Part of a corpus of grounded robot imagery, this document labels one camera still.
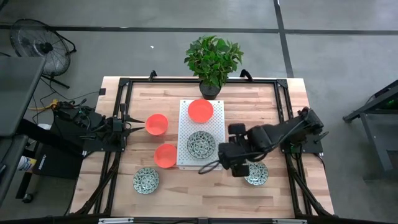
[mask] black floor stripe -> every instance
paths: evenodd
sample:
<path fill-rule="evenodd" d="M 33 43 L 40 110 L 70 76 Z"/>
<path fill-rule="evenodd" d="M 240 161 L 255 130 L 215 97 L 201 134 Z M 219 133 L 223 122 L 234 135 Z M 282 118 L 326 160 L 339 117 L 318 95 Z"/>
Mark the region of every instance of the black floor stripe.
<path fill-rule="evenodd" d="M 0 29 L 10 29 L 11 24 L 0 25 Z M 220 32 L 246 34 L 278 34 L 278 29 L 246 29 L 246 28 L 174 28 L 174 27 L 92 27 L 92 26 L 51 26 L 56 31 L 85 32 Z"/>
<path fill-rule="evenodd" d="M 12 24 L 0 24 L 10 29 Z M 318 30 L 318 29 L 252 29 L 252 28 L 181 28 L 181 27 L 101 27 L 101 26 L 52 26 L 56 31 L 82 32 L 222 32 L 247 34 L 308 34 L 308 35 L 398 35 L 398 30 Z"/>
<path fill-rule="evenodd" d="M 285 34 L 308 35 L 398 35 L 398 30 L 308 30 L 286 29 Z"/>
<path fill-rule="evenodd" d="M 282 13 L 280 12 L 280 6 L 278 0 L 274 0 L 274 6 L 275 6 L 276 19 L 278 22 L 278 28 L 280 30 L 279 32 L 280 44 L 282 46 L 282 55 L 284 56 L 287 78 L 294 78 L 292 62 L 290 61 L 289 49 L 287 48 L 286 34 L 284 32 L 285 30 L 284 22 L 282 19 Z"/>

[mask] green plant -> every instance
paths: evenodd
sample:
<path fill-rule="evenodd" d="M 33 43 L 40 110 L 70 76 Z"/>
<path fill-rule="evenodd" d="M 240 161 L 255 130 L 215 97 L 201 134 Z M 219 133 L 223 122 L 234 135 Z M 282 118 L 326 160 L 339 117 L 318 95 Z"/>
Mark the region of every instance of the green plant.
<path fill-rule="evenodd" d="M 193 76 L 198 75 L 204 84 L 220 88 L 226 83 L 228 73 L 236 71 L 238 62 L 242 64 L 243 52 L 238 43 L 225 42 L 215 35 L 199 37 L 186 53 L 184 63 L 188 63 Z"/>

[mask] white pegboard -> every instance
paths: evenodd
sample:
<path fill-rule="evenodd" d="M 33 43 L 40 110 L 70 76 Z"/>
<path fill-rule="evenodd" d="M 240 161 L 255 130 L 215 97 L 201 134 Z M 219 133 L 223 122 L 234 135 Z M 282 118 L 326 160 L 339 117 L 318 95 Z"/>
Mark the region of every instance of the white pegboard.
<path fill-rule="evenodd" d="M 213 105 L 213 116 L 204 124 L 191 120 L 188 115 L 189 104 L 193 100 L 180 101 L 180 118 L 178 121 L 177 166 L 180 169 L 198 170 L 201 166 L 218 159 L 218 144 L 225 142 L 224 101 L 209 100 Z M 191 134 L 197 131 L 206 131 L 211 134 L 216 142 L 214 153 L 206 159 L 193 157 L 187 149 L 187 141 Z"/>

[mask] fan grille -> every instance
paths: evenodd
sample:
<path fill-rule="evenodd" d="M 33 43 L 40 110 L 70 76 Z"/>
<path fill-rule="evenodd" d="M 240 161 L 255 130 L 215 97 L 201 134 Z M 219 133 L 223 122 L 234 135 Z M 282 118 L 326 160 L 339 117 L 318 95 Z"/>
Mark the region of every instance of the fan grille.
<path fill-rule="evenodd" d="M 11 27 L 11 44 L 20 57 L 43 57 L 43 75 L 59 76 L 70 65 L 69 49 L 49 26 L 32 19 L 20 19 Z"/>

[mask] black plant pot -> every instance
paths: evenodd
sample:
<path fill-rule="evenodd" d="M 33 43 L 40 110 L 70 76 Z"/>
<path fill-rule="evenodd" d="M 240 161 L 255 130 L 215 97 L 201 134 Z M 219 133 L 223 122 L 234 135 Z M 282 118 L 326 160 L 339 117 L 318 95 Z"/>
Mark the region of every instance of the black plant pot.
<path fill-rule="evenodd" d="M 206 85 L 203 81 L 200 81 L 199 89 L 201 95 L 206 100 L 214 100 L 221 91 L 221 88 L 213 85 Z"/>

